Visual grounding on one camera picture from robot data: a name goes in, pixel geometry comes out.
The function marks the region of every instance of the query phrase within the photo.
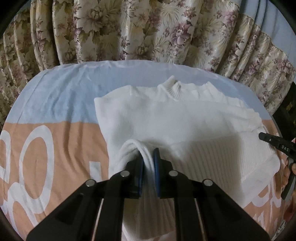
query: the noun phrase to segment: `finger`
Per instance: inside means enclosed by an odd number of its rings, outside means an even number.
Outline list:
[[[291,173],[291,172],[290,172],[288,166],[286,166],[286,167],[284,168],[284,176],[285,176],[285,177],[289,177],[290,173]]]
[[[285,187],[288,184],[288,179],[287,178],[283,178],[282,182],[281,182],[281,186]]]
[[[296,164],[295,163],[292,165],[292,172],[296,175]]]

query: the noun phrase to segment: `bedsheet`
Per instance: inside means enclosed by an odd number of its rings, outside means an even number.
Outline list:
[[[125,85],[157,86],[171,75],[184,83],[211,82],[253,108],[269,132],[277,133],[248,87],[201,69],[133,60],[45,70],[21,92],[0,135],[0,206],[22,238],[87,179],[108,179],[108,153],[94,98]],[[244,208],[270,236],[290,204],[280,198],[284,156],[279,156],[280,171]]]

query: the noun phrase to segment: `black frame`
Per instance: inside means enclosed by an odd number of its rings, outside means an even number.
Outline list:
[[[272,2],[279,11],[283,14],[292,30],[296,34],[296,14],[291,4],[293,0],[269,0]],[[11,20],[18,13],[20,8],[27,3],[28,0],[10,0],[5,2],[5,6],[0,8],[0,36],[8,27]],[[296,240],[296,215],[294,215],[291,221],[287,224],[287,227],[279,235],[276,241],[282,240]],[[0,241],[23,241],[23,239],[16,233],[11,224],[6,219],[2,210],[0,209]]]
[[[153,162],[158,198],[174,199],[177,241],[270,241],[268,233],[212,180],[188,179],[160,158],[158,148]],[[86,181],[29,233],[27,241],[121,241],[124,202],[141,197],[143,174],[139,153],[109,180]]]
[[[296,84],[292,82],[289,92],[285,99],[273,114],[273,118],[277,123],[282,137],[285,140],[292,141],[296,137]]]

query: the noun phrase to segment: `folded sweater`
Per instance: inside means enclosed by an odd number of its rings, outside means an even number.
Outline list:
[[[183,84],[170,77],[156,88],[119,88],[94,100],[107,143],[109,177],[124,169],[138,151],[145,163],[143,194],[126,200],[123,231],[128,240],[165,235],[175,229],[174,206],[158,199],[152,152],[196,181],[210,178],[241,207],[270,182],[280,162],[259,140],[259,114],[211,83]]]

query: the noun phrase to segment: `bed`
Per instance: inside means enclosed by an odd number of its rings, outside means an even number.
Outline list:
[[[171,75],[184,83],[210,81],[278,133],[271,115],[296,67],[295,24],[281,4],[25,2],[1,22],[0,223],[7,237],[25,239],[87,179],[107,179],[108,154],[94,98],[116,88],[153,87]],[[106,11],[108,18],[96,18]],[[285,157],[279,157],[280,171],[245,207],[271,237],[295,219],[294,203],[280,198]]]
[[[86,180],[108,179],[108,154],[94,98],[125,85],[157,86],[171,75],[196,85],[210,81],[225,95],[253,108],[269,132],[277,134],[268,112],[248,87],[201,69],[130,60],[45,70],[21,92],[1,133],[5,143],[1,156],[6,157],[6,170],[0,172],[1,209],[23,239]],[[291,204],[280,198],[283,167],[244,208],[271,237]]]

